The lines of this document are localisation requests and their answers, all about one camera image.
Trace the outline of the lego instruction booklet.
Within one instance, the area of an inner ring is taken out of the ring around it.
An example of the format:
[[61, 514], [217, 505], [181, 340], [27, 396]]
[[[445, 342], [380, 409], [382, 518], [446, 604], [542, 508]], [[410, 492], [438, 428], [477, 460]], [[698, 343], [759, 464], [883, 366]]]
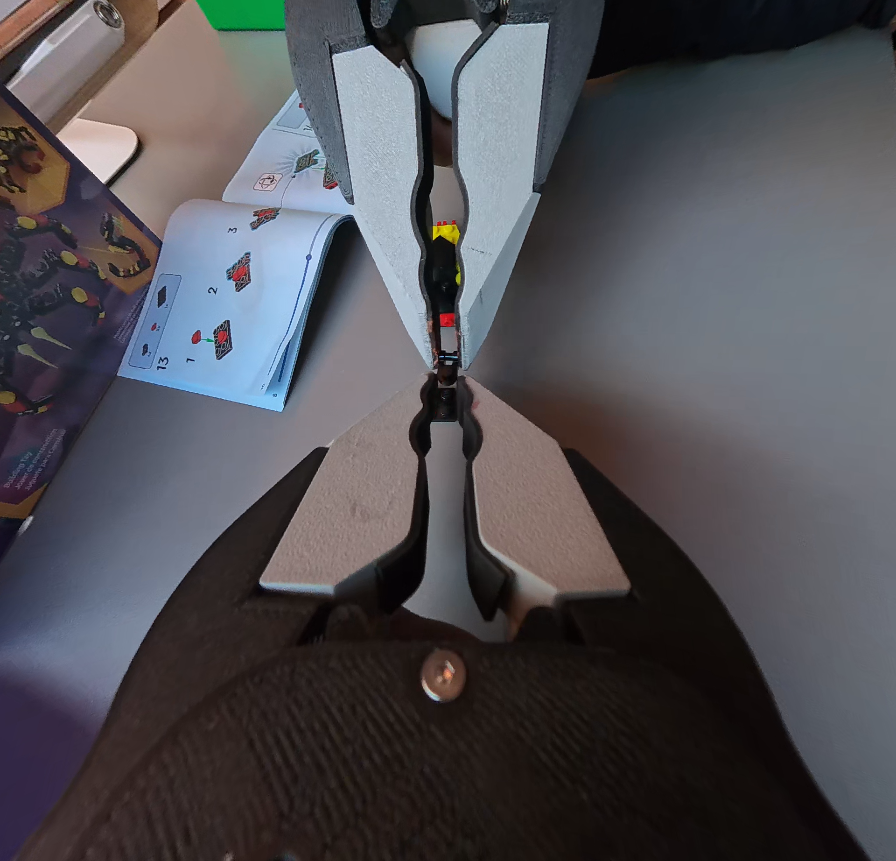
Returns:
[[170, 217], [118, 374], [283, 410], [331, 237], [350, 218], [292, 93], [222, 200]]

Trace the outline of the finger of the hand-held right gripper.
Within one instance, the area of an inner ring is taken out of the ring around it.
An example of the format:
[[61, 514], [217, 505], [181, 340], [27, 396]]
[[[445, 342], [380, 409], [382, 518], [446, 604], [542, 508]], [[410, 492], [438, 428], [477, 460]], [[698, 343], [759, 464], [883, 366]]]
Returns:
[[433, 167], [426, 145], [427, 91], [408, 63], [377, 48], [332, 56], [354, 217], [399, 317], [425, 365], [434, 367], [421, 270]]
[[465, 198], [461, 366], [487, 336], [539, 204], [534, 191], [547, 23], [490, 27], [454, 73], [454, 169]]

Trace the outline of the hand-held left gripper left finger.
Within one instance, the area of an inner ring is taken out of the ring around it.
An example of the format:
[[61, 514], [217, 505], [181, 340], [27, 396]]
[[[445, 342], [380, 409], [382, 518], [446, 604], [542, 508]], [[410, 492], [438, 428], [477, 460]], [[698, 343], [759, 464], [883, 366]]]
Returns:
[[420, 586], [435, 377], [419, 376], [332, 442], [263, 571], [268, 590], [390, 613]]

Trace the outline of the purple lego set box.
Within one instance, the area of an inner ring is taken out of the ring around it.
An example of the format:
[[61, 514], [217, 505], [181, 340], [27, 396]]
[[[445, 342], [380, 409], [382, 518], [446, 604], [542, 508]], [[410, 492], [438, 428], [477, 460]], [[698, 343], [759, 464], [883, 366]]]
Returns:
[[2, 555], [117, 375], [160, 249], [2, 87]]

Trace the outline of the yellow black lego assembly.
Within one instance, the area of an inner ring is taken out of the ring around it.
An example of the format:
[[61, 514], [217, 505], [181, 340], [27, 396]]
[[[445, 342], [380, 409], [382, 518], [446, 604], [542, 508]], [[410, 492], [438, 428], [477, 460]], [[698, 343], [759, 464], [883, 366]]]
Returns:
[[460, 229], [454, 220], [438, 221], [432, 227], [432, 240], [423, 269], [433, 367], [441, 388], [455, 385], [460, 367], [460, 339], [455, 324], [457, 295], [462, 283], [456, 252], [460, 237]]

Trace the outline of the silver metal cylinder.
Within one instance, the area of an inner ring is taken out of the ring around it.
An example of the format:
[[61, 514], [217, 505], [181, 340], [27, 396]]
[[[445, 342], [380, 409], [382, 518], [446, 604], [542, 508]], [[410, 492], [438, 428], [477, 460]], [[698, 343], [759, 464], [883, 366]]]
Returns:
[[123, 17], [107, 0], [88, 0], [39, 42], [7, 88], [44, 123], [123, 46]]

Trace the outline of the person's right forearm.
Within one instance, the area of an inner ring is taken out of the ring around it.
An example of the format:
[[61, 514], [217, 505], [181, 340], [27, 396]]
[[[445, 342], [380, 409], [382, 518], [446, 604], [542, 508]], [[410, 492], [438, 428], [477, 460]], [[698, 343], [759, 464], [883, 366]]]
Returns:
[[895, 0], [606, 0], [588, 77], [790, 49], [850, 26], [883, 28], [894, 12]]

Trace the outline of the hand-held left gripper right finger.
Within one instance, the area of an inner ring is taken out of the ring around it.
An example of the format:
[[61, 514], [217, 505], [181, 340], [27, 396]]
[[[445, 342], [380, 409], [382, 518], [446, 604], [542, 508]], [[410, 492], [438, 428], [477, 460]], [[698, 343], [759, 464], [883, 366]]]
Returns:
[[457, 395], [467, 573], [483, 617], [502, 611], [512, 637], [534, 608], [625, 597], [630, 580], [559, 444], [472, 378]]

